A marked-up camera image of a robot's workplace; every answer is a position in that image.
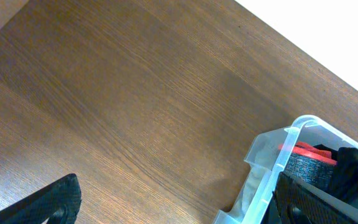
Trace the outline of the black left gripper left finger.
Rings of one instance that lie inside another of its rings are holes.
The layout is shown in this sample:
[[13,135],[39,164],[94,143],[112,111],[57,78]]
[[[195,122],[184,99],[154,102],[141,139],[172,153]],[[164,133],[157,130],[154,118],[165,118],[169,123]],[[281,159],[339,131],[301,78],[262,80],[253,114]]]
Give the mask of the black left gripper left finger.
[[81,206],[76,174],[68,174],[0,211],[3,223],[74,223]]

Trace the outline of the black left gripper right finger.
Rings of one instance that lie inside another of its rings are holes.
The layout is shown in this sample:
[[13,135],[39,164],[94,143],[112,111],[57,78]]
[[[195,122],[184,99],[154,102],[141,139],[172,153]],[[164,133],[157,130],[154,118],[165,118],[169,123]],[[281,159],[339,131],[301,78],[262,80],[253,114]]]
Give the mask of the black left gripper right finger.
[[306,183],[280,172],[273,201],[282,223],[358,224],[358,209]]

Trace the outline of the clear plastic storage bin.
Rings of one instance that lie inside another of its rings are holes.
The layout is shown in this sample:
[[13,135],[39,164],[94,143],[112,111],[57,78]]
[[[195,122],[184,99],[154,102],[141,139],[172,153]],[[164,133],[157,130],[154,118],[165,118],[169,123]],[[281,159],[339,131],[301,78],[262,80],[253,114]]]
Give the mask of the clear plastic storage bin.
[[312,146],[323,144],[331,149],[355,147],[358,142],[321,118],[303,115],[291,126],[258,135],[244,161],[249,175],[230,212],[220,210],[214,223],[261,223],[273,196],[278,175],[284,171],[293,147],[298,142]]

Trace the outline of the black garment with red band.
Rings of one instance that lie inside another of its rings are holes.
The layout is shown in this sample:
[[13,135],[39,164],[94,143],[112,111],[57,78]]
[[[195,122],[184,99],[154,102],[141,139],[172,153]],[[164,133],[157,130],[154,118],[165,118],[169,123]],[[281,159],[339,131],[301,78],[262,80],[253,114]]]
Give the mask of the black garment with red band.
[[358,209],[358,148],[298,141],[285,172]]

